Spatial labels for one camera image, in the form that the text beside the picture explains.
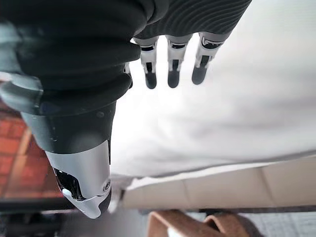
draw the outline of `red brick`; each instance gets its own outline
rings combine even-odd
[[[1,164],[0,165],[0,174],[8,174],[11,170],[11,164]]]
[[[12,138],[20,138],[23,136],[25,128],[26,128],[25,124],[21,122],[17,122],[11,127],[10,133],[8,136]]]
[[[8,135],[11,128],[11,123],[6,120],[0,120],[0,136],[5,137]]]
[[[5,185],[7,182],[7,177],[6,176],[0,176],[0,185]]]
[[[18,148],[18,140],[0,137],[0,153],[15,154]]]

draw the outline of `robotic arm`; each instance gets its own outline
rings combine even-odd
[[[128,62],[141,57],[154,88],[156,44],[167,35],[174,88],[186,45],[199,32],[192,80],[200,84],[250,2],[0,1],[0,78],[10,78],[0,95],[21,112],[62,193],[86,216],[97,218],[111,200],[112,122],[116,100],[131,87]]]

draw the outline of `white fabric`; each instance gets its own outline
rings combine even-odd
[[[198,36],[176,89],[160,37],[154,90],[140,62],[130,64],[134,86],[117,103],[112,172],[164,175],[316,150],[315,8],[315,0],[254,0],[199,86],[191,82]]]

